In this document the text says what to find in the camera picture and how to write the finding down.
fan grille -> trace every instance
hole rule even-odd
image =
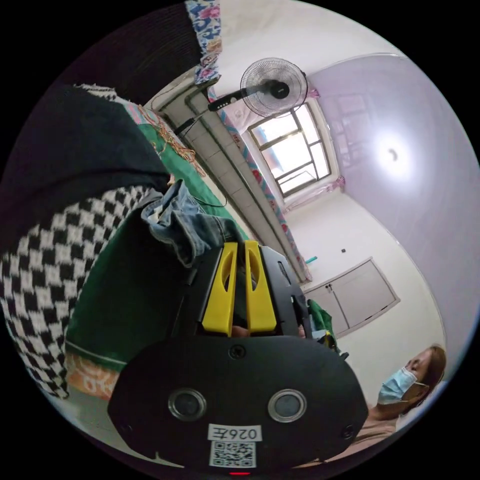
[[[278,99],[268,92],[259,91],[259,86],[268,80],[286,83],[290,89],[286,98]],[[299,107],[308,93],[305,74],[282,58],[263,58],[252,63],[241,77],[240,88],[246,90],[248,96],[243,101],[248,108],[264,118]]]

brown hair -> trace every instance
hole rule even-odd
[[[420,400],[409,405],[403,412],[403,415],[407,414],[411,409],[419,407],[444,377],[445,366],[447,365],[447,354],[445,350],[437,344],[432,345],[429,350],[431,350],[432,353],[430,363],[428,364],[425,377],[421,380],[422,384],[428,386],[428,392]]]

blue jeans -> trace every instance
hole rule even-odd
[[[165,195],[155,193],[141,212],[153,237],[169,246],[180,263],[191,268],[197,259],[225,242],[237,242],[239,265],[235,289],[235,324],[244,326],[247,318],[244,239],[231,218],[205,213],[190,194],[183,180],[172,185]]]

face mask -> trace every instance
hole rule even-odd
[[[378,394],[378,403],[380,405],[391,405],[408,402],[408,400],[402,400],[402,397],[414,384],[423,385],[423,383],[418,382],[417,377],[411,371],[403,367],[383,383]]]

cabinet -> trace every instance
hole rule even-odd
[[[371,258],[308,291],[305,297],[331,315],[337,336],[356,330],[400,301]]]

